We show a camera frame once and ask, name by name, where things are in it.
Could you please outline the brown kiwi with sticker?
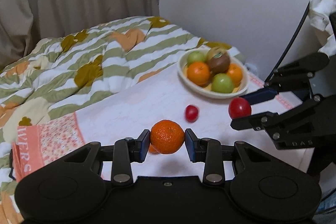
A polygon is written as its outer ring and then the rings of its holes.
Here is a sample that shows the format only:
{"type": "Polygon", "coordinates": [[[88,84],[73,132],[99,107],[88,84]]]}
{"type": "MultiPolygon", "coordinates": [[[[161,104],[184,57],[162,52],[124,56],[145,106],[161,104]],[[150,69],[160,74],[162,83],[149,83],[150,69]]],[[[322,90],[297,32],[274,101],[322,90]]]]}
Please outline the brown kiwi with sticker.
{"type": "Polygon", "coordinates": [[[210,71],[213,74],[217,74],[217,73],[224,73],[228,69],[231,61],[228,53],[219,52],[216,53],[213,57],[211,57],[207,61],[207,63],[210,71]]]}

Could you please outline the striped floral duvet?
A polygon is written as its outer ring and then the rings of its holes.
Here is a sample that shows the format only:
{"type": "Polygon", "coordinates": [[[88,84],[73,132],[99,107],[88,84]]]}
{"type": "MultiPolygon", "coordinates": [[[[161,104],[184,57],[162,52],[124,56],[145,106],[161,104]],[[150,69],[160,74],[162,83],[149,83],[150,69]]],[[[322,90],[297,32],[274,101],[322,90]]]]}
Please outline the striped floral duvet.
{"type": "Polygon", "coordinates": [[[11,147],[19,126],[46,123],[119,93],[176,63],[188,50],[216,47],[158,16],[133,16],[62,38],[46,38],[1,71],[1,223],[20,223],[11,147]]]}

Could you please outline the pink floral towel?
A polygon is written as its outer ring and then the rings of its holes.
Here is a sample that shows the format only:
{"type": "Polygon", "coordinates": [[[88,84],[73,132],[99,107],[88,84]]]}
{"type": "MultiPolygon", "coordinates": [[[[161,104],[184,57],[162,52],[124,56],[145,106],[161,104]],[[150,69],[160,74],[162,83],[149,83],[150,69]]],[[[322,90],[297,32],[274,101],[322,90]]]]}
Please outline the pink floral towel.
{"type": "Polygon", "coordinates": [[[112,145],[126,137],[136,138],[161,120],[190,128],[199,138],[213,138],[225,145],[238,140],[306,171],[312,152],[305,149],[279,151],[265,132],[235,131],[228,115],[229,100],[212,100],[192,92],[172,66],[118,94],[36,126],[18,128],[13,146],[13,175],[17,180],[91,142],[112,145]],[[185,109],[194,105],[198,119],[185,120],[185,109]]]}

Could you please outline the small mandarin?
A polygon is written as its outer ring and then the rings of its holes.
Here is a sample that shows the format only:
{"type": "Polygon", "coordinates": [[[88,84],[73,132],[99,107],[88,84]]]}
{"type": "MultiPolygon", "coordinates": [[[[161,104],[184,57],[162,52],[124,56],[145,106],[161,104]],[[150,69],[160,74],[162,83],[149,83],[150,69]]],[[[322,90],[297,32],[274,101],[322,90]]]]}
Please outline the small mandarin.
{"type": "Polygon", "coordinates": [[[150,144],[148,152],[154,155],[159,154],[159,152],[153,147],[152,144],[150,144]]]}
{"type": "Polygon", "coordinates": [[[184,142],[185,132],[171,120],[161,120],[150,130],[150,143],[158,153],[176,153],[184,142]]]}

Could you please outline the yellow brown pear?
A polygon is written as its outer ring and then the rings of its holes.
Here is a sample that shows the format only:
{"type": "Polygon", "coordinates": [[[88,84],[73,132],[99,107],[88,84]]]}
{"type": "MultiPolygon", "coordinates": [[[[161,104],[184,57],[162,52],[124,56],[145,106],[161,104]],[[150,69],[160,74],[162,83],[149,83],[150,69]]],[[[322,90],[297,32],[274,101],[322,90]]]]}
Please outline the yellow brown pear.
{"type": "Polygon", "coordinates": [[[221,47],[213,47],[206,54],[206,60],[209,62],[212,58],[218,58],[226,54],[227,50],[221,47]]]}

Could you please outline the green apple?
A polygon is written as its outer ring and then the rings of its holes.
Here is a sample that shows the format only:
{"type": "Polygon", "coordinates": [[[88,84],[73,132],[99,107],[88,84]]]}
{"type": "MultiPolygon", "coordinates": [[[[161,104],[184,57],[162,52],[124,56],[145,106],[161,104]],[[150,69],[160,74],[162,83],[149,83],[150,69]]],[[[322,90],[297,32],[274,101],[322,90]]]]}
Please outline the green apple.
{"type": "Polygon", "coordinates": [[[225,73],[218,73],[213,77],[211,90],[217,93],[232,93],[235,88],[231,78],[225,73]]]}
{"type": "Polygon", "coordinates": [[[193,51],[187,56],[187,64],[191,65],[194,62],[206,62],[206,56],[200,51],[193,51]]]}

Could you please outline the red cherry tomato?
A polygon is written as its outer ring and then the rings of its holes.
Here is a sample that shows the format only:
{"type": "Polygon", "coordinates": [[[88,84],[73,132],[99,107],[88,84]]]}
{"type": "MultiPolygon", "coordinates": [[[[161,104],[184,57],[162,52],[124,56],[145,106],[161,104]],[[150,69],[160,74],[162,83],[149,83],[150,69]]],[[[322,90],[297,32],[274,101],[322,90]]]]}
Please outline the red cherry tomato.
{"type": "Polygon", "coordinates": [[[190,123],[195,122],[199,116],[199,109],[194,105],[188,105],[185,109],[185,120],[190,123]]]}
{"type": "Polygon", "coordinates": [[[230,102],[228,114],[231,119],[246,117],[252,114],[252,108],[246,99],[238,97],[230,102]]]}

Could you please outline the cream oval bowl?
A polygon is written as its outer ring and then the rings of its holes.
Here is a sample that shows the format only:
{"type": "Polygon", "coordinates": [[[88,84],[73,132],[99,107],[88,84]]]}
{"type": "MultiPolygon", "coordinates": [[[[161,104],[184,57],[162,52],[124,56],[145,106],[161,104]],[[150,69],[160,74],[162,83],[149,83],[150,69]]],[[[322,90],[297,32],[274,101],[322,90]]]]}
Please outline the cream oval bowl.
{"type": "Polygon", "coordinates": [[[187,78],[187,68],[188,68],[188,64],[187,64],[187,56],[193,52],[193,51],[200,51],[202,53],[207,54],[207,52],[210,50],[210,48],[197,48],[197,49],[193,49],[193,50],[189,50],[186,53],[184,53],[178,60],[178,74],[182,80],[182,82],[188,86],[191,90],[193,90],[194,92],[201,94],[207,98],[212,98],[212,99],[228,99],[228,98],[233,98],[233,97],[239,97],[242,96],[243,94],[245,94],[248,90],[248,85],[249,85],[249,73],[246,69],[246,67],[244,66],[244,64],[242,62],[240,62],[240,60],[238,60],[235,55],[238,52],[238,50],[236,48],[231,48],[229,50],[227,50],[227,53],[230,56],[230,61],[231,63],[235,63],[237,64],[241,70],[243,71],[243,79],[240,83],[240,85],[238,87],[235,87],[232,93],[217,93],[217,92],[213,92],[211,90],[211,84],[213,81],[213,77],[216,74],[213,74],[211,71],[211,76],[210,76],[210,81],[206,86],[198,86],[194,83],[192,83],[188,78],[187,78]]]}

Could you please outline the white cloth hanging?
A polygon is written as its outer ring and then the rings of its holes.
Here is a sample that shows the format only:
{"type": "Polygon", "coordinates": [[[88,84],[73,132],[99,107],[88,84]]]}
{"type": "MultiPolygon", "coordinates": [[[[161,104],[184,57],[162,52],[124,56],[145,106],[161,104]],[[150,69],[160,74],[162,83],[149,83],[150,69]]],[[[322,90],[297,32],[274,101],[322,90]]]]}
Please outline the white cloth hanging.
{"type": "Polygon", "coordinates": [[[319,52],[335,55],[335,34],[329,16],[335,12],[335,0],[310,0],[309,19],[321,44],[319,52]]]}

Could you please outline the large orange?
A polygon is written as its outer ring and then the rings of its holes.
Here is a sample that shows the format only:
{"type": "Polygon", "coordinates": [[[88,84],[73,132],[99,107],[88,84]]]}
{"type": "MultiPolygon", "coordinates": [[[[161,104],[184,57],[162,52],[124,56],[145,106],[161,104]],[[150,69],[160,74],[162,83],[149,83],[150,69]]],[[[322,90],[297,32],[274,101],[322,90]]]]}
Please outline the large orange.
{"type": "Polygon", "coordinates": [[[243,71],[241,68],[235,64],[230,63],[226,74],[231,78],[232,82],[234,83],[235,87],[238,87],[243,79],[243,71]]]}
{"type": "Polygon", "coordinates": [[[198,86],[206,86],[210,81],[209,66],[200,61],[190,64],[187,68],[187,78],[198,86]]]}

